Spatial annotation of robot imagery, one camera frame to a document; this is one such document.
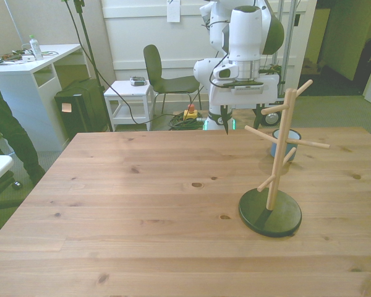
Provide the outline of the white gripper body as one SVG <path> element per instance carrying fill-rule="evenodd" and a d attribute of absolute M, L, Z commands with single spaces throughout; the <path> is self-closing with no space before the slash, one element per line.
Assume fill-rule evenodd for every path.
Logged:
<path fill-rule="evenodd" d="M 278 99 L 278 74 L 260 74 L 255 80 L 214 79 L 210 87 L 210 105 L 256 105 Z"/>

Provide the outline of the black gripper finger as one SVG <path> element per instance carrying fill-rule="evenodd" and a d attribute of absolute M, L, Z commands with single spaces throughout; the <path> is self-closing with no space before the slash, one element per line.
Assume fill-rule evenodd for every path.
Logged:
<path fill-rule="evenodd" d="M 223 120 L 224 130 L 228 134 L 228 121 L 231 119 L 231 110 L 228 109 L 228 105 L 221 105 L 221 118 Z"/>
<path fill-rule="evenodd" d="M 255 113 L 255 120 L 254 120 L 254 128 L 258 129 L 259 125 L 261 124 L 263 114 L 261 113 L 262 109 L 264 109 L 265 105 L 264 104 L 257 104 L 256 108 L 254 109 Z"/>

